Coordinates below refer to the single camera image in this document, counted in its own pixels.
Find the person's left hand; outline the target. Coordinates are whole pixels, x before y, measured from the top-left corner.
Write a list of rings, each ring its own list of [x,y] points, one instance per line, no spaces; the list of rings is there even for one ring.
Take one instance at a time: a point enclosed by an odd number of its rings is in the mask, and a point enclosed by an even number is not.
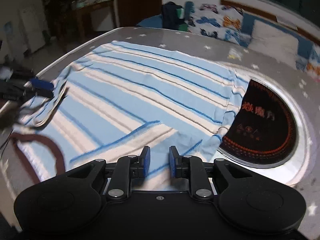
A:
[[[1,131],[12,126],[12,124],[18,119],[21,103],[14,101],[7,101],[1,108],[0,126]]]

